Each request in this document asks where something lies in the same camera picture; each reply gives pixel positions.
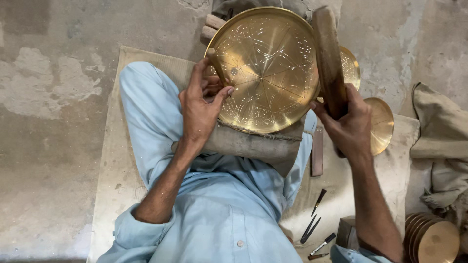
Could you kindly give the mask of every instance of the forearm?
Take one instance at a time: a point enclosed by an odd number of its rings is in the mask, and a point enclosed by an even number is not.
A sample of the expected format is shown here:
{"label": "forearm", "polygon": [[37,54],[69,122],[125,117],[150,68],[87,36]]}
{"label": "forearm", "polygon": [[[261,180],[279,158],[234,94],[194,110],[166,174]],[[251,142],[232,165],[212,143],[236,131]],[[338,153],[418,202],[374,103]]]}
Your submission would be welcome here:
{"label": "forearm", "polygon": [[372,155],[357,156],[350,160],[350,165],[358,238],[364,248],[399,262],[402,258],[402,240],[380,190]]}
{"label": "forearm", "polygon": [[183,178],[200,149],[197,145],[181,138],[166,170],[133,212],[136,220],[152,224],[169,221]]}

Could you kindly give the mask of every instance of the hand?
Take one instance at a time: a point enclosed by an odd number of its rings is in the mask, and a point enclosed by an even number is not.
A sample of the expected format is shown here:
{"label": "hand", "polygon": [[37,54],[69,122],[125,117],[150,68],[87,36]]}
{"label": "hand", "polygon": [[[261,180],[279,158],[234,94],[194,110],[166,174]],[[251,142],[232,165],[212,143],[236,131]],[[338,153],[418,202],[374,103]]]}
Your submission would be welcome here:
{"label": "hand", "polygon": [[356,88],[346,83],[348,114],[334,120],[325,109],[325,104],[311,102],[310,108],[320,118],[331,140],[350,162],[359,157],[372,158],[371,154],[371,107],[362,99]]}
{"label": "hand", "polygon": [[223,88],[217,76],[203,78],[208,64],[204,58],[193,66],[189,86],[179,94],[183,116],[180,142],[197,153],[213,132],[223,102],[234,91],[232,86]]}

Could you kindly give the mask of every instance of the leg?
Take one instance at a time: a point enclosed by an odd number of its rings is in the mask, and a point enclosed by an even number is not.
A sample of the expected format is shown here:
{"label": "leg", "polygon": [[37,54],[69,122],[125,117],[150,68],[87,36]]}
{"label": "leg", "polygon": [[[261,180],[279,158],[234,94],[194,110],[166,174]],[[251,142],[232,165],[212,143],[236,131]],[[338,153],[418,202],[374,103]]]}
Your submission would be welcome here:
{"label": "leg", "polygon": [[[309,110],[304,123],[304,130],[313,134],[316,127],[317,116],[312,110]],[[283,195],[286,198],[288,207],[292,206],[296,199],[300,183],[302,182],[302,177],[304,176],[304,171],[306,170],[307,162],[309,161],[310,152],[312,151],[312,135],[309,133],[302,133],[302,141],[299,144],[296,161],[285,178]]]}
{"label": "leg", "polygon": [[179,90],[147,62],[130,63],[121,71],[120,90],[135,161],[149,189],[169,164],[172,143],[182,136]]}

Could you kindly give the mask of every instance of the shirt sleeve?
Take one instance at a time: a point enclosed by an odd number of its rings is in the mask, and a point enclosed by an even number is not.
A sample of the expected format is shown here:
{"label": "shirt sleeve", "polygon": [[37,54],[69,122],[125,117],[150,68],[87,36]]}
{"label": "shirt sleeve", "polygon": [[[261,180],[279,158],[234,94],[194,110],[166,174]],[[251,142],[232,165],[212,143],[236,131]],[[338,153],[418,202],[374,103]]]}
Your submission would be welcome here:
{"label": "shirt sleeve", "polygon": [[139,203],[123,212],[115,222],[115,241],[112,247],[99,257],[98,263],[143,263],[148,262],[156,248],[176,219],[175,209],[169,222],[150,224],[136,220],[132,212]]}
{"label": "shirt sleeve", "polygon": [[363,248],[355,251],[334,245],[330,249],[330,258],[333,263],[392,263],[383,256],[365,250]]}

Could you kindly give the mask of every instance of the light blue shalwar kameez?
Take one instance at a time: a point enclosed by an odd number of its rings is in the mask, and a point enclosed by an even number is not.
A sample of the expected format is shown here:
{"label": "light blue shalwar kameez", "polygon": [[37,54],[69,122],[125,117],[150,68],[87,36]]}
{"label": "light blue shalwar kameez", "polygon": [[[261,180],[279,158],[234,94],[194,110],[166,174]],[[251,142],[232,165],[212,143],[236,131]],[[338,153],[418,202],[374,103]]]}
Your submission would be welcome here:
{"label": "light blue shalwar kameez", "polygon": [[[146,62],[126,66],[120,87],[138,171],[150,189],[173,156],[172,143],[182,136],[179,90]],[[316,123],[310,110],[304,130],[313,133]],[[259,160],[198,156],[184,177],[169,222],[135,220],[134,204],[117,218],[113,246],[98,262],[302,262],[278,221],[293,204],[311,147],[312,136],[304,132],[286,179]]]}

